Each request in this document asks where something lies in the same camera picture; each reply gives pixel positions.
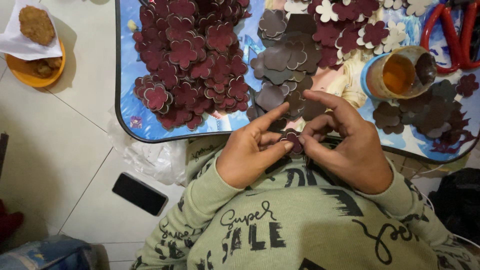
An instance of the orange plate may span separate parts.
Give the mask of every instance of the orange plate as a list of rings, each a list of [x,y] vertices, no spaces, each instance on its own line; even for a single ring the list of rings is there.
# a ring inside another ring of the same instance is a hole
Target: orange plate
[[[55,82],[58,77],[60,77],[63,67],[65,66],[65,48],[63,47],[62,41],[59,39],[61,53],[62,53],[62,61],[61,66],[59,69],[54,69],[53,73],[48,78],[39,78],[34,76],[35,72],[32,69],[32,66],[25,63],[25,60],[16,58],[15,56],[5,54],[5,60],[7,61],[7,65],[12,71],[13,75],[17,77],[22,83],[33,86],[33,87],[45,87],[53,82]]]

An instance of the fingernail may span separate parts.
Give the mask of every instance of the fingernail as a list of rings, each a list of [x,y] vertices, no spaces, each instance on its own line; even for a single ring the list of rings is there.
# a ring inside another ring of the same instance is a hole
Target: fingernail
[[[290,152],[290,150],[292,150],[293,146],[294,146],[294,144],[292,142],[287,142],[285,144],[285,151]]]

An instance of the hand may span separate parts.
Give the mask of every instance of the hand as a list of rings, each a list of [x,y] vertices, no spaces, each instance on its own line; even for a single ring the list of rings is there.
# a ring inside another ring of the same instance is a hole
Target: hand
[[[216,160],[216,170],[223,181],[244,189],[265,169],[290,152],[293,143],[277,142],[279,133],[267,131],[273,121],[288,111],[287,102],[253,120],[230,135],[227,145]]]
[[[365,121],[346,100],[321,91],[303,92],[332,111],[309,122],[300,135],[307,156],[367,194],[379,194],[390,186],[393,174],[382,151],[375,125]],[[344,140],[333,150],[319,142],[335,130]]]

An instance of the white paper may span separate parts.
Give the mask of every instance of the white paper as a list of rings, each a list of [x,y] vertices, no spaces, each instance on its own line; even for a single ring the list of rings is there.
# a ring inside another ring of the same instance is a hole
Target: white paper
[[[22,32],[20,32],[20,21],[18,20],[18,14],[20,13],[20,10],[27,5],[45,10],[48,14],[48,17],[52,21],[52,25],[55,30],[55,37],[47,46],[43,46],[31,41],[29,38],[25,37]],[[48,12],[48,9],[35,0],[16,0],[10,21],[5,28],[5,33],[0,34],[0,52],[11,54],[23,60],[35,60],[40,58],[62,56],[57,29],[55,28],[53,17]]]

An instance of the white tile floor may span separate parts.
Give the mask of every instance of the white tile floor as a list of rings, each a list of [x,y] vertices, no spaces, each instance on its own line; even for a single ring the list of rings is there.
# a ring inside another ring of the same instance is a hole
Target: white tile floor
[[[115,89],[115,1],[41,2],[56,17],[67,61],[56,85],[35,90],[17,81],[0,55],[0,131],[10,135],[0,198],[9,211],[25,214],[25,223],[0,245],[0,252],[64,233],[93,243],[102,269],[127,269],[135,250],[178,201],[183,187],[136,174],[169,196],[161,217],[111,192],[118,175],[132,170],[112,150],[106,134]],[[13,3],[0,1],[0,32]],[[73,16],[73,11],[88,16]],[[414,160],[387,155],[407,176],[422,169]],[[479,160],[480,148],[473,151],[468,166],[478,168]],[[427,194],[441,177],[434,172],[413,181]]]

